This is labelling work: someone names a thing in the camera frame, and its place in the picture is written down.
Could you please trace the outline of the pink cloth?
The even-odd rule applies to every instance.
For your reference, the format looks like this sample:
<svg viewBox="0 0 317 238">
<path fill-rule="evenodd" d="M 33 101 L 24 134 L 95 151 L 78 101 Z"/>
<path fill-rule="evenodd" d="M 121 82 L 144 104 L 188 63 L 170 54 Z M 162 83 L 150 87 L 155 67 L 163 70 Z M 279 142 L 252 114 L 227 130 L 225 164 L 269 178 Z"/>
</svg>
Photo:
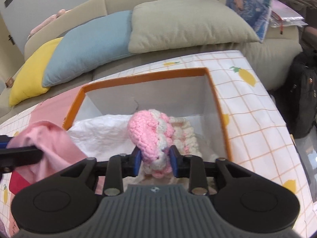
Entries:
<svg viewBox="0 0 317 238">
<path fill-rule="evenodd" d="M 8 144 L 9 148 L 28 146 L 35 146 L 44 152 L 39 163 L 16 169 L 16 172 L 30 184 L 87 158 L 73 143 L 68 133 L 50 121 L 32 123 Z"/>
</svg>

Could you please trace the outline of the magenta box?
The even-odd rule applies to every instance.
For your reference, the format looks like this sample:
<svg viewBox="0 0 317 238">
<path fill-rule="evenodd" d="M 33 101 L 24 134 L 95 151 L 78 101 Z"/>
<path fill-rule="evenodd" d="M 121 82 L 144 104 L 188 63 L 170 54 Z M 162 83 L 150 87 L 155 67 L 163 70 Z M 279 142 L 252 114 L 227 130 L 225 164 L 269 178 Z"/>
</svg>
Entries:
<svg viewBox="0 0 317 238">
<path fill-rule="evenodd" d="M 9 190 L 11 193 L 16 195 L 19 193 L 22 189 L 30 186 L 30 183 L 25 180 L 19 173 L 16 171 L 12 172 L 10 183 L 9 183 Z"/>
</svg>

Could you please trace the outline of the pink plush on sofa back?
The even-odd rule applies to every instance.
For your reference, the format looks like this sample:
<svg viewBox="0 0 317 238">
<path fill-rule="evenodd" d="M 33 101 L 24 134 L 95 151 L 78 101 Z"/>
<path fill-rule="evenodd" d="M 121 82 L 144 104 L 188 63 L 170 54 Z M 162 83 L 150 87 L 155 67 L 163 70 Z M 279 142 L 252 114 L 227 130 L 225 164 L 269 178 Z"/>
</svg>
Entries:
<svg viewBox="0 0 317 238">
<path fill-rule="evenodd" d="M 29 36 L 27 37 L 27 40 L 31 38 L 33 35 L 35 35 L 37 32 L 39 32 L 41 29 L 43 29 L 45 26 L 47 26 L 49 23 L 55 21 L 58 19 L 60 16 L 64 15 L 67 13 L 69 10 L 61 9 L 57 12 L 57 14 L 53 14 L 47 19 L 45 19 L 42 23 L 40 23 L 38 26 L 36 26 L 34 29 L 32 29 L 29 33 Z"/>
</svg>

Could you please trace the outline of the orange cardboard box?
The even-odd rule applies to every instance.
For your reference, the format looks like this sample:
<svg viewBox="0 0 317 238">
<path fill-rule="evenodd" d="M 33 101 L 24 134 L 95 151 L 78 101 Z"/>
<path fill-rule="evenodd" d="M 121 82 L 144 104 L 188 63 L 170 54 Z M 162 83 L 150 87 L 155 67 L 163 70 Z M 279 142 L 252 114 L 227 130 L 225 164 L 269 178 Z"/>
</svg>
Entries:
<svg viewBox="0 0 317 238">
<path fill-rule="evenodd" d="M 63 126 L 68 131 L 80 120 L 107 114 L 133 115 L 150 109 L 156 109 L 168 116 L 186 118 L 195 134 L 206 141 L 217 154 L 216 159 L 228 158 L 230 148 L 222 111 L 215 86 L 205 68 L 173 70 L 169 74 L 156 72 L 85 85 L 74 100 Z M 103 195 L 106 162 L 109 159 L 98 161 L 95 157 L 91 158 L 96 161 L 91 186 L 96 193 Z M 215 161 L 202 160 L 209 189 L 215 182 Z M 141 161 L 137 177 L 123 179 L 124 191 L 129 185 L 135 184 L 149 185 L 155 191 L 160 185 L 180 184 L 188 191 L 189 180 L 176 178 L 173 170 L 170 176 L 164 178 L 144 175 L 142 170 Z"/>
</svg>

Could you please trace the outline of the yellow pillow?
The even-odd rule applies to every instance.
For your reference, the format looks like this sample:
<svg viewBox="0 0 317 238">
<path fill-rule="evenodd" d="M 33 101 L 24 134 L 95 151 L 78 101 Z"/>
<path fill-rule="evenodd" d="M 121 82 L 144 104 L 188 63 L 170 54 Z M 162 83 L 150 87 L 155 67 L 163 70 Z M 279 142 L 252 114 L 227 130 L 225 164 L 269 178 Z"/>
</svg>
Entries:
<svg viewBox="0 0 317 238">
<path fill-rule="evenodd" d="M 14 79 L 9 95 L 9 106 L 16 106 L 20 102 L 40 96 L 49 88 L 42 86 L 45 69 L 62 37 L 50 40 L 39 47 L 21 67 Z"/>
</svg>

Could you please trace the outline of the white plastic bag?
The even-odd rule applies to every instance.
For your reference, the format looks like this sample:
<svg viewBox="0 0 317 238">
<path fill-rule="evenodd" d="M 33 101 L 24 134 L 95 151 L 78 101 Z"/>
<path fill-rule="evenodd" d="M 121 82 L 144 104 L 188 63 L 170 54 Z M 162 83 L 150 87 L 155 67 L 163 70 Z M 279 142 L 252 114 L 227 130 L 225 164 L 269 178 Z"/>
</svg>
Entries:
<svg viewBox="0 0 317 238">
<path fill-rule="evenodd" d="M 127 132 L 127 124 L 131 117 L 132 115 L 107 114 L 80 120 L 75 122 L 67 133 L 86 156 L 95 157 L 98 161 L 107 161 L 113 155 L 128 154 L 136 147 Z M 195 135 L 201 158 L 214 162 L 217 154 L 206 141 Z"/>
</svg>

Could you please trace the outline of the blue pillow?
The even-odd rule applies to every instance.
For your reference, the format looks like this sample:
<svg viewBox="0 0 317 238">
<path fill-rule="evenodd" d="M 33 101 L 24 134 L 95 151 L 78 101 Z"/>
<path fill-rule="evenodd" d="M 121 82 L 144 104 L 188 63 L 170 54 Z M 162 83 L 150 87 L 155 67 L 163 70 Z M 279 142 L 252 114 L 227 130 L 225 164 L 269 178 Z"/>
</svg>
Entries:
<svg viewBox="0 0 317 238">
<path fill-rule="evenodd" d="M 130 57 L 131 17 L 131 11 L 120 11 L 68 31 L 51 56 L 42 86 L 63 84 L 106 63 Z"/>
</svg>

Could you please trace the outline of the pink mat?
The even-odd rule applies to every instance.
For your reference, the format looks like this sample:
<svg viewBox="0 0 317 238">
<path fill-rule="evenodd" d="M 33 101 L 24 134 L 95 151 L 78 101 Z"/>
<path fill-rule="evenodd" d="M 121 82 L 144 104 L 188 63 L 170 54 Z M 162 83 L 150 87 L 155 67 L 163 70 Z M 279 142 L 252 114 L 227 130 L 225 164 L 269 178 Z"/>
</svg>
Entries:
<svg viewBox="0 0 317 238">
<path fill-rule="evenodd" d="M 53 98 L 40 102 L 23 110 L 19 114 L 10 115 L 10 119 L 1 123 L 1 134 L 16 137 L 32 123 L 50 121 L 63 128 L 65 117 L 77 96 L 79 88 L 74 88 Z M 9 237 L 18 233 L 19 228 L 11 213 L 11 202 L 14 194 L 9 190 L 11 175 L 4 175 L 1 180 L 1 231 Z"/>
</svg>

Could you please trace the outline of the beige pillow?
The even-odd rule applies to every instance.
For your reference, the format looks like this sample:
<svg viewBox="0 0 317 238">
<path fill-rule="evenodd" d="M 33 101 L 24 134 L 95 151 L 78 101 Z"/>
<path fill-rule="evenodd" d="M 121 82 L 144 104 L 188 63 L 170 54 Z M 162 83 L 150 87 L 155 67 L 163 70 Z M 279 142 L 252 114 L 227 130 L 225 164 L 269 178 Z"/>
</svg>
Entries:
<svg viewBox="0 0 317 238">
<path fill-rule="evenodd" d="M 251 26 L 217 0 L 157 0 L 132 12 L 131 53 L 258 42 Z"/>
</svg>

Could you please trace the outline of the black backpack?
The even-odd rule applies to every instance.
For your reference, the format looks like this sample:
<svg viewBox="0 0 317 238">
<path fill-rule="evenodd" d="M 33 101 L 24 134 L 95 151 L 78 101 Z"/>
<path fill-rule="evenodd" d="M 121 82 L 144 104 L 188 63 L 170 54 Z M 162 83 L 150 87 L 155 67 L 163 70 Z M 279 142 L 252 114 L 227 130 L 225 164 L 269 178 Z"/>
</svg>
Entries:
<svg viewBox="0 0 317 238">
<path fill-rule="evenodd" d="M 279 93 L 279 110 L 288 131 L 295 139 L 307 136 L 316 117 L 315 49 L 306 49 L 294 58 Z"/>
</svg>

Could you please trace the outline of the checkered lemon tablecloth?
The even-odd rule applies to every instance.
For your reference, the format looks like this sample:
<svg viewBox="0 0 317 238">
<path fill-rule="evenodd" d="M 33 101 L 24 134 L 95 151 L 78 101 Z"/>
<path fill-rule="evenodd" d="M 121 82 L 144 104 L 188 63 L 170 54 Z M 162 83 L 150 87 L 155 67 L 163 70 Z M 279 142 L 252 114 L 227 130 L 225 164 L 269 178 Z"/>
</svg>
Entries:
<svg viewBox="0 0 317 238">
<path fill-rule="evenodd" d="M 206 68 L 216 87 L 231 159 L 291 189 L 300 201 L 294 229 L 302 237 L 316 231 L 316 212 L 300 157 L 282 116 L 239 51 L 208 52 L 144 64 L 111 74 L 111 79 L 161 71 Z"/>
</svg>

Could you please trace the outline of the pink white crochet item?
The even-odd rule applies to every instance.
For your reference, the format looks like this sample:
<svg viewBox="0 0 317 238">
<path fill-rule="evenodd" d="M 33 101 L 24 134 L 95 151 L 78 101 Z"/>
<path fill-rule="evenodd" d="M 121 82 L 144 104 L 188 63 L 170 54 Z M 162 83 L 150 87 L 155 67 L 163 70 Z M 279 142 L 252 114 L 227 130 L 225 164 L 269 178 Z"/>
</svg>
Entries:
<svg viewBox="0 0 317 238">
<path fill-rule="evenodd" d="M 163 178 L 172 172 L 169 149 L 201 157 L 194 128 L 182 117 L 169 117 L 156 109 L 136 112 L 127 124 L 131 141 L 141 150 L 146 175 Z"/>
</svg>

